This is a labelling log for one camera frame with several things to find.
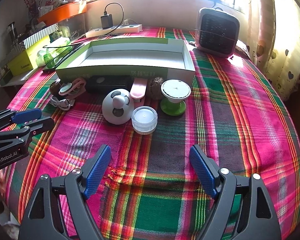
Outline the green white cardboard tray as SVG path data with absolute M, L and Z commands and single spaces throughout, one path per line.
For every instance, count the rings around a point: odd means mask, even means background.
M 78 77 L 129 75 L 192 84 L 195 67 L 183 40 L 154 37 L 119 37 L 82 44 L 56 69 L 63 82 Z

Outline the yellow box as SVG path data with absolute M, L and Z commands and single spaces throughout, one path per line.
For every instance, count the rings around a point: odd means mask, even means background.
M 7 66 L 12 75 L 18 76 L 36 69 L 38 67 L 36 63 L 37 53 L 42 50 L 43 46 L 48 45 L 49 43 L 49 36 L 45 36 L 29 48 L 23 50 L 14 59 L 10 60 Z

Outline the black rectangular remote device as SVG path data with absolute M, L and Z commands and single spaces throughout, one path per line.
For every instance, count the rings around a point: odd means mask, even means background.
M 133 82 L 134 78 L 129 75 L 94 75 L 88 79 L 85 90 L 90 94 L 107 94 L 116 89 L 130 90 Z

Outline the heart pattern curtain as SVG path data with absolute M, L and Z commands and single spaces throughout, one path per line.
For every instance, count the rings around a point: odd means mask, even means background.
M 255 63 L 279 97 L 286 101 L 300 85 L 300 6 L 295 0 L 250 0 Z

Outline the plaid bed cloth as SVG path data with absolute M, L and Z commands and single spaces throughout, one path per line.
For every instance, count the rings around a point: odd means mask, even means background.
M 190 54 L 196 73 L 186 111 L 169 116 L 146 99 L 158 113 L 150 135 L 139 135 L 131 123 L 106 122 L 96 94 L 81 95 L 68 111 L 53 107 L 49 87 L 57 75 L 34 74 L 9 107 L 40 108 L 55 127 L 34 137 L 29 156 L 4 173 L 4 200 L 16 220 L 42 174 L 65 175 L 107 144 L 111 162 L 88 200 L 104 237 L 194 239 L 212 206 L 189 162 L 198 144 L 232 173 L 262 177 L 287 238 L 300 222 L 300 142 L 285 105 L 248 59 Z

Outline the pink clip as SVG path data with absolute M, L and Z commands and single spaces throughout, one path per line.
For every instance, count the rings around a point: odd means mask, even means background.
M 134 102 L 141 106 L 144 103 L 146 89 L 147 89 L 147 79 L 135 78 L 132 84 L 130 95 L 133 98 Z

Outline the white panda dome toy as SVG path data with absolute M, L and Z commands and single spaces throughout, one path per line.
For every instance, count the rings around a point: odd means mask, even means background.
M 128 122 L 134 111 L 134 100 L 125 89 L 111 91 L 102 102 L 102 114 L 107 122 L 121 125 Z

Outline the brown walnut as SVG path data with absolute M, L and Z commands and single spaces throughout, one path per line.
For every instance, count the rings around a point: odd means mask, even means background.
M 154 77 L 147 83 L 146 95 L 153 100 L 161 100 L 164 96 L 161 92 L 162 77 Z
M 53 96 L 59 96 L 59 91 L 62 87 L 62 82 L 60 79 L 55 80 L 53 83 L 51 83 L 49 87 L 50 94 Z

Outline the clear round candle jar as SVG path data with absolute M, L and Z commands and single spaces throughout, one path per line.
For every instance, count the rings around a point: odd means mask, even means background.
M 132 114 L 132 126 L 140 135 L 148 135 L 155 131 L 158 123 L 158 114 L 149 106 L 140 106 Z

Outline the orange tray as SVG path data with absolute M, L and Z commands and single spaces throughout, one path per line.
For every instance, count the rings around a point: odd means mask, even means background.
M 44 22 L 47 26 L 59 23 L 67 18 L 87 12 L 87 2 L 80 1 L 62 5 L 38 18 L 38 22 Z

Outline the pink black portable heater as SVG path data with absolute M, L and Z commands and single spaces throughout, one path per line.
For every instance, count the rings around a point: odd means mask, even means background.
M 239 29 L 239 20 L 229 13 L 201 8 L 196 23 L 196 47 L 211 55 L 228 58 L 235 51 Z

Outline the black charger adapter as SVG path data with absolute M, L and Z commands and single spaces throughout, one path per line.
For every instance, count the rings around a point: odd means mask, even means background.
M 112 14 L 108 14 L 106 11 L 104 11 L 103 15 L 101 16 L 101 25 L 103 29 L 109 29 L 113 27 Z

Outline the green tissue pack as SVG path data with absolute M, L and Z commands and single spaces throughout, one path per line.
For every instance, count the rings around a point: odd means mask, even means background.
M 51 60 L 56 58 L 66 49 L 71 49 L 70 38 L 60 37 L 52 43 L 45 45 L 42 50 L 38 51 L 36 57 L 36 64 L 38 67 L 47 65 Z

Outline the black smartphone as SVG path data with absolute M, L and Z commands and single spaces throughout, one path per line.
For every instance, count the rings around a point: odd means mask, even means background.
M 61 63 L 63 63 L 68 57 L 70 57 L 74 52 L 79 50 L 79 48 L 81 48 L 82 46 L 83 44 L 68 46 L 60 54 L 58 54 L 56 57 L 50 60 L 45 67 L 43 67 L 43 72 L 49 73 L 55 71 L 56 68 L 61 65 Z

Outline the striped white box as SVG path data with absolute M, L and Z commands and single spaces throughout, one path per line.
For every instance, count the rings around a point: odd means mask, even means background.
M 45 27 L 44 29 L 40 30 L 39 32 L 29 36 L 19 44 L 17 44 L 13 51 L 21 53 L 23 50 L 30 48 L 32 45 L 40 41 L 42 38 L 49 36 L 50 34 L 54 33 L 59 29 L 58 24 L 53 24 L 51 26 Z

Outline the pink case mint insert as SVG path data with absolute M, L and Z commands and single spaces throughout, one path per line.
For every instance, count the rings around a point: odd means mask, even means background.
M 72 82 L 63 84 L 58 94 L 64 96 L 66 99 L 72 100 L 86 92 L 85 85 L 86 80 L 79 77 Z

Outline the white power strip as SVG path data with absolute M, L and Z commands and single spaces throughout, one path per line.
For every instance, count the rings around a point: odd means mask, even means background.
M 91 29 L 85 33 L 86 38 L 99 37 L 105 35 L 117 35 L 117 34 L 128 34 L 128 33 L 139 33 L 142 31 L 141 24 L 130 24 L 127 26 L 113 26 L 108 29 L 96 28 Z

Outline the white plug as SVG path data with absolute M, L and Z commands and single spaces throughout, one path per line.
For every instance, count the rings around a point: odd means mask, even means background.
M 125 19 L 122 22 L 122 26 L 129 26 L 129 25 L 134 25 L 134 24 L 138 24 L 138 23 L 131 18 Z

